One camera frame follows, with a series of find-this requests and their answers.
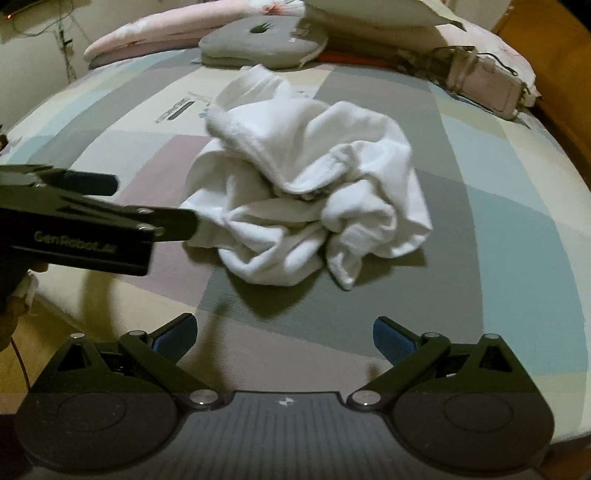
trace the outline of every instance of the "wooden bed frame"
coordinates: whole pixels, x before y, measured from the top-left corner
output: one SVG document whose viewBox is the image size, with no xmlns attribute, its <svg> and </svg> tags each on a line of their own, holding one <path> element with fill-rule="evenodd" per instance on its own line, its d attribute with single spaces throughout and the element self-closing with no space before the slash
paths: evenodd
<svg viewBox="0 0 591 480">
<path fill-rule="evenodd" d="M 513 0 L 493 32 L 531 63 L 532 111 L 591 187 L 591 33 L 556 0 Z"/>
</svg>

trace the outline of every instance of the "wall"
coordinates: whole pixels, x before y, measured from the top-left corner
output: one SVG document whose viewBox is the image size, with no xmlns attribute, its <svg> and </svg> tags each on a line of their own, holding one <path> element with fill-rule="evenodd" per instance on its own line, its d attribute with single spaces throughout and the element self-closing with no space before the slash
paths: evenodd
<svg viewBox="0 0 591 480">
<path fill-rule="evenodd" d="M 74 11 L 63 21 L 65 38 L 72 38 L 71 65 L 78 78 L 87 72 L 82 59 L 86 47 L 97 38 L 127 22 L 197 0 L 74 0 Z M 61 0 L 62 16 L 70 11 L 70 0 Z M 0 20 L 0 124 L 15 124 L 48 96 L 67 86 L 66 66 L 54 36 L 57 25 L 36 38 L 15 33 L 36 33 L 58 18 L 59 0 L 48 0 Z"/>
</svg>

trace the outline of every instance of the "wooden floor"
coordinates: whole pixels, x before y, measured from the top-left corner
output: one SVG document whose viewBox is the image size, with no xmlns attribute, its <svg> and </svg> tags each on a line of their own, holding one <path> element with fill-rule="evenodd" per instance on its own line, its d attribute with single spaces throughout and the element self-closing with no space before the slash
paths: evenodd
<svg viewBox="0 0 591 480">
<path fill-rule="evenodd" d="M 19 322 L 13 337 L 31 383 L 69 334 L 75 331 L 40 302 L 34 302 L 30 313 Z M 16 412 L 25 392 L 21 368 L 14 350 L 9 347 L 0 352 L 0 414 Z M 541 471 L 548 480 L 579 480 L 586 472 L 591 472 L 591 449 L 578 448 L 574 452 L 550 456 Z"/>
</svg>

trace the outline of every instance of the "black circular pad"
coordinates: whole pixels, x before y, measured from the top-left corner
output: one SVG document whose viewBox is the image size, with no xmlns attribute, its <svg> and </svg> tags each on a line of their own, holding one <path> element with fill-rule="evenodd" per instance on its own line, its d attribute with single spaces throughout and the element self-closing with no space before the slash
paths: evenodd
<svg viewBox="0 0 591 480">
<path fill-rule="evenodd" d="M 397 436 L 435 467 L 463 475 L 502 475 L 541 460 L 554 430 L 536 393 L 410 390 L 394 406 Z"/>
<path fill-rule="evenodd" d="M 31 393 L 25 398 L 15 429 L 36 464 L 68 473 L 121 468 L 170 437 L 177 425 L 172 398 L 149 382 L 110 377 L 109 393 Z"/>
</svg>

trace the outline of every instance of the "logo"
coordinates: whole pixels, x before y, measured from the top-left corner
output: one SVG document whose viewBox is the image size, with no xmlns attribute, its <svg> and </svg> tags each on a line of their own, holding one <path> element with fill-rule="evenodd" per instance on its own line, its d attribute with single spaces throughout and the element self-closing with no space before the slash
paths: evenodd
<svg viewBox="0 0 591 480">
<path fill-rule="evenodd" d="M 282 398 L 277 402 L 279 405 L 281 405 L 282 407 L 291 407 L 294 403 L 296 403 L 296 401 L 291 398 L 291 397 L 286 397 L 286 398 Z"/>
<path fill-rule="evenodd" d="M 104 254 L 114 254 L 117 251 L 117 245 L 102 244 L 101 242 L 85 242 L 79 238 L 70 238 L 67 235 L 46 235 L 41 231 L 33 235 L 35 242 L 48 245 L 59 245 L 61 247 L 77 248 L 79 250 L 90 250 Z"/>
</svg>

